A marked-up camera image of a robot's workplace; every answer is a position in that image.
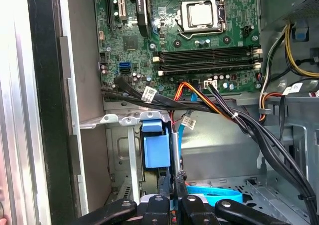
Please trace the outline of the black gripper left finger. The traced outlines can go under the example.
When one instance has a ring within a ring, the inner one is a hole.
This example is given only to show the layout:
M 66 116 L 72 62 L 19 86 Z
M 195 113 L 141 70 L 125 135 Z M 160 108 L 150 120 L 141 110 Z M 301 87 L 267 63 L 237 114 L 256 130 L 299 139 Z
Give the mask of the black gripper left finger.
M 168 225 L 171 211 L 171 175 L 158 180 L 159 194 L 141 197 L 137 204 L 120 198 L 76 219 L 77 225 Z

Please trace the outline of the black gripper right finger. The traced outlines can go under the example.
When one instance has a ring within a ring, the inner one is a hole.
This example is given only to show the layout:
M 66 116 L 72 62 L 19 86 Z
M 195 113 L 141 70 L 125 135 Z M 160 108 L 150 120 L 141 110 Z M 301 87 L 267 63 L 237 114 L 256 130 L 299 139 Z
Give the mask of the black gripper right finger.
M 231 199 L 222 199 L 211 206 L 186 188 L 186 172 L 174 177 L 177 195 L 177 222 L 180 225 L 285 225 L 286 222 Z

